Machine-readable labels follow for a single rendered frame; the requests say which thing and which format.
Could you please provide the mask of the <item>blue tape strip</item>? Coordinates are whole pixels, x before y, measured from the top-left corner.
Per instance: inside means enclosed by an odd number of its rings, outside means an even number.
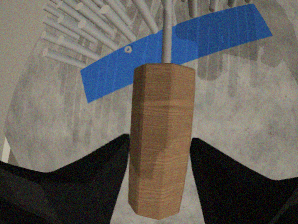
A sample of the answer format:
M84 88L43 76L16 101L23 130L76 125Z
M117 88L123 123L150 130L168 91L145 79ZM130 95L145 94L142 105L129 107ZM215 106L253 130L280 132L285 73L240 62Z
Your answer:
M267 36L273 34L254 3L198 16L172 28L170 64L181 65L197 57L200 59L209 53ZM162 30L134 40L82 68L81 79L86 103L133 84L134 68L145 63L161 63L161 43ZM132 52L126 53L126 47L132 47Z

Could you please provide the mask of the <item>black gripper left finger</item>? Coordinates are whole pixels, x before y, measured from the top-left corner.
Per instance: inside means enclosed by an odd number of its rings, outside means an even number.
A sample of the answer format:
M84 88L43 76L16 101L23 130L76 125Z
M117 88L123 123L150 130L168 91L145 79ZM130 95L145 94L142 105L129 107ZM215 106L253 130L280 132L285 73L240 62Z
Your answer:
M0 161L0 196L52 224L110 224L124 180L130 133L53 172Z

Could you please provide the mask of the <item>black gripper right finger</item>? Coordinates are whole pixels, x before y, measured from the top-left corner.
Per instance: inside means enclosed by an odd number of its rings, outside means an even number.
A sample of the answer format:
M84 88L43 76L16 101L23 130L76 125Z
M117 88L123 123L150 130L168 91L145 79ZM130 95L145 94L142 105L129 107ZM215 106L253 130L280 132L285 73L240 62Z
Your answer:
M298 204L298 177L270 180L202 139L189 156L205 224L274 224Z

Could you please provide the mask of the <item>wooden-handled tool with grey metal shaft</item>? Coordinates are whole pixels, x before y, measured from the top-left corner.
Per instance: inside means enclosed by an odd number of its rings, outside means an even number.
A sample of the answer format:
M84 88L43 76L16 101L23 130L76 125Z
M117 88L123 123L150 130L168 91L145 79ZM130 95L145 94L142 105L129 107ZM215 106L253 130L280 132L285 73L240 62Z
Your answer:
M173 0L164 0L161 63L134 68L128 204L161 220L180 212L194 112L196 69L170 64Z

